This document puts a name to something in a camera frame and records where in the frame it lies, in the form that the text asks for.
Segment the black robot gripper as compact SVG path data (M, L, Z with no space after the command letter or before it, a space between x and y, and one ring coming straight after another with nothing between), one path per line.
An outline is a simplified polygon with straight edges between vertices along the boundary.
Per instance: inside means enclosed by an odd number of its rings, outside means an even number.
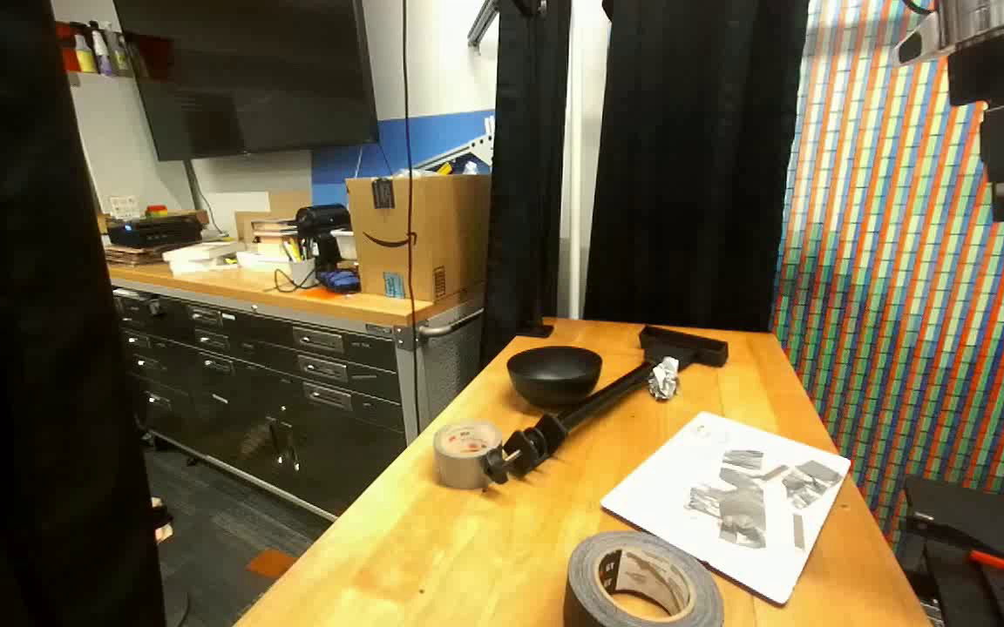
M980 104L980 159L990 185L990 216L1004 222L1004 0L903 0L918 26L897 42L897 64L943 55L948 104Z

